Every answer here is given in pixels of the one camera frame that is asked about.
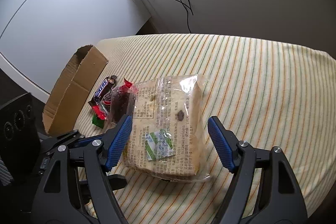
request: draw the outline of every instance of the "bread package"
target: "bread package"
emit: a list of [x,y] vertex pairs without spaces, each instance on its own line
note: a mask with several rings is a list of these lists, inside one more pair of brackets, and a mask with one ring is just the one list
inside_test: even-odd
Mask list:
[[168,76],[134,85],[127,166],[175,181],[207,178],[200,75]]

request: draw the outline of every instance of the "open cardboard box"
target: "open cardboard box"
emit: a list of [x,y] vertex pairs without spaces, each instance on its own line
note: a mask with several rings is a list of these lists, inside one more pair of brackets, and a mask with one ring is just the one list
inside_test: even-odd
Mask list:
[[71,57],[44,106],[43,124],[51,136],[73,130],[77,117],[108,60],[93,45],[86,45]]

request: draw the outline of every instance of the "silver screw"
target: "silver screw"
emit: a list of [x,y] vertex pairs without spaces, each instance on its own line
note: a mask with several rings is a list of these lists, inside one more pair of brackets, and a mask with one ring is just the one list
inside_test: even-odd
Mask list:
[[92,142],[92,145],[93,146],[100,146],[101,145],[101,140],[94,140],[93,142]]
[[239,145],[240,145],[241,147],[246,147],[246,146],[249,145],[249,143],[248,143],[247,141],[239,141]]
[[281,153],[282,152],[282,149],[278,146],[273,147],[273,150],[274,150],[275,153]]
[[65,145],[60,145],[58,148],[57,148],[57,150],[59,151],[59,152],[62,152],[62,151],[64,151],[64,150],[66,150],[66,146]]

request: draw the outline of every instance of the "blue textured pad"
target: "blue textured pad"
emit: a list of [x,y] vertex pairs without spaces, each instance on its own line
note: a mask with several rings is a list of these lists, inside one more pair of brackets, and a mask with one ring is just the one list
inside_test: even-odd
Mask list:
[[223,167],[227,168],[230,172],[233,172],[235,164],[232,160],[232,150],[213,118],[209,118],[208,120],[208,132]]
[[122,127],[115,136],[111,146],[108,150],[108,157],[105,167],[111,170],[112,167],[117,166],[121,153],[123,152],[127,143],[128,137],[132,131],[132,117],[128,116]]

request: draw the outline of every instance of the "striped tablecloth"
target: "striped tablecloth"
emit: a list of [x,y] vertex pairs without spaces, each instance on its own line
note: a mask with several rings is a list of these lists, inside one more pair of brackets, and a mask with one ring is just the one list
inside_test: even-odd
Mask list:
[[[134,83],[167,75],[202,73],[209,81],[202,107],[205,156],[211,180],[161,181],[124,167],[127,187],[115,197],[129,223],[210,223],[231,181],[209,138],[206,121],[217,115],[238,139],[257,148],[280,146],[299,181],[308,215],[336,179],[335,67],[327,53],[247,37],[212,34],[159,34],[106,39],[97,48],[110,60],[88,100],[108,75]],[[91,124],[86,103],[75,128],[86,136],[105,132]],[[260,171],[256,171],[244,216],[253,210]],[[95,215],[92,204],[88,205]]]

